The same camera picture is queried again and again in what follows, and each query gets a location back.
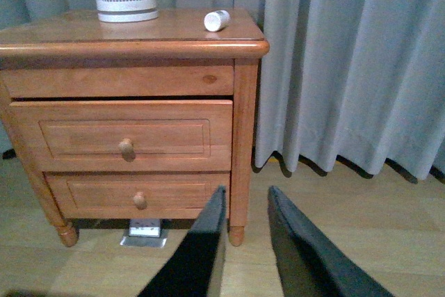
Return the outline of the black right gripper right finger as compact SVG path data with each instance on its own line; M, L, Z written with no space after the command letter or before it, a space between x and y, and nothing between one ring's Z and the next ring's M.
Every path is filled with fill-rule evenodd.
M268 189L268 219L285 296L391 296L338 249L276 186Z

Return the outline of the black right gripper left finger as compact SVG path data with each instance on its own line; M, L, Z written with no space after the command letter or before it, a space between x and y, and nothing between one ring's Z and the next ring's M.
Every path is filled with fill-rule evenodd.
M139 296L219 296L225 264L226 190L219 186L172 257Z

